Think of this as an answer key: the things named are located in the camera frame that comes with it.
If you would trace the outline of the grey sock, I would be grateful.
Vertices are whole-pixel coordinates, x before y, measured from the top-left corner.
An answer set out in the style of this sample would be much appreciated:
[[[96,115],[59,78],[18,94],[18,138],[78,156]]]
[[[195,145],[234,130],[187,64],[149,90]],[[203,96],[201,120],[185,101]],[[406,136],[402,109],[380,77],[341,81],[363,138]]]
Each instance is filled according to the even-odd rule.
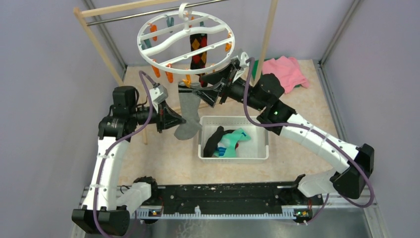
[[[201,99],[192,93],[194,89],[201,88],[200,83],[191,83],[188,87],[184,82],[178,83],[178,96],[181,108],[181,116],[186,121],[176,129],[174,136],[178,140],[193,138],[202,128],[198,109]]]

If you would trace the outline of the black sock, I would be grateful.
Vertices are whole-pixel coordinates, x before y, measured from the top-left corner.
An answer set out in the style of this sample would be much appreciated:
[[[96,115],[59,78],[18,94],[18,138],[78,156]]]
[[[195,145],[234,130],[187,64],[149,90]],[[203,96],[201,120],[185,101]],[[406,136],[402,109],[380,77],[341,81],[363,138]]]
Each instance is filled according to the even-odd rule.
[[[217,145],[220,142],[224,135],[224,127],[219,126],[216,131],[210,136],[207,140],[204,149],[203,149],[203,157],[210,158],[213,156],[214,152],[217,149]]]

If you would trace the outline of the teal sock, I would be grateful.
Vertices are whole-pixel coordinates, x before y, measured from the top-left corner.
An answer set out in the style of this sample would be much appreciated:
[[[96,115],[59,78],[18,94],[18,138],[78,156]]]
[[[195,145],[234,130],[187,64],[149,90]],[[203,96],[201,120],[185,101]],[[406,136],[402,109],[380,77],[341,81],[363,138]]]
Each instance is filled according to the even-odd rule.
[[[251,136],[242,128],[225,130],[213,155],[219,158],[236,158],[236,149],[239,147],[239,144],[250,141],[251,139]]]

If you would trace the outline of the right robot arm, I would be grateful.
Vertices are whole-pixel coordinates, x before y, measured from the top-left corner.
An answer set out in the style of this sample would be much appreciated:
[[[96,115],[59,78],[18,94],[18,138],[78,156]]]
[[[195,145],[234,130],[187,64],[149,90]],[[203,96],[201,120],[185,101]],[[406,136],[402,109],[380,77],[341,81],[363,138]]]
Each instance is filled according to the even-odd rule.
[[[369,180],[374,165],[374,149],[363,144],[357,146],[319,129],[295,109],[280,100],[285,92],[277,77],[270,73],[260,77],[255,86],[250,85],[252,74],[247,79],[234,79],[237,67],[228,65],[222,70],[203,76],[209,87],[193,90],[209,106],[217,99],[224,103],[231,98],[242,103],[246,117],[248,108],[261,112],[256,119],[249,119],[255,126],[263,127],[279,136],[291,139],[328,162],[332,169],[314,175],[304,175],[297,187],[290,191],[296,204],[304,204],[310,197],[338,193],[353,201],[360,198],[368,188],[370,200],[374,200],[374,189]]]

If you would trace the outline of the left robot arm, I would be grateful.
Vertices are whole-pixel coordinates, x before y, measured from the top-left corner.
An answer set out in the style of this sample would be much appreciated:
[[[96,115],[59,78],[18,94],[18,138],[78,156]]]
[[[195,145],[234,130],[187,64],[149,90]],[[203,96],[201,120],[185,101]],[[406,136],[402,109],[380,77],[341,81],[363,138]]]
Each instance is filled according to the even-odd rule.
[[[88,193],[81,208],[72,211],[72,221],[88,234],[127,237],[130,218],[143,204],[158,201],[158,185],[152,177],[134,181],[121,196],[117,196],[119,173],[131,137],[138,125],[155,124],[157,131],[185,123],[166,103],[164,86],[149,90],[151,106],[140,106],[138,90],[133,86],[116,87],[108,115],[99,123],[97,161]]]

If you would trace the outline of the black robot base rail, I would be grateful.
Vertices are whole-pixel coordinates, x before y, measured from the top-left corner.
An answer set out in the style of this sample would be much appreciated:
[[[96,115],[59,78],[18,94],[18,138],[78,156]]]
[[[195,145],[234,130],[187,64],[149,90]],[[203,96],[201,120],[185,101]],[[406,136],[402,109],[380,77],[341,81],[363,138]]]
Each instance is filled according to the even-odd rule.
[[[322,195],[306,197],[298,182],[153,185],[152,196],[137,210],[151,224],[159,219],[284,219],[304,223]]]

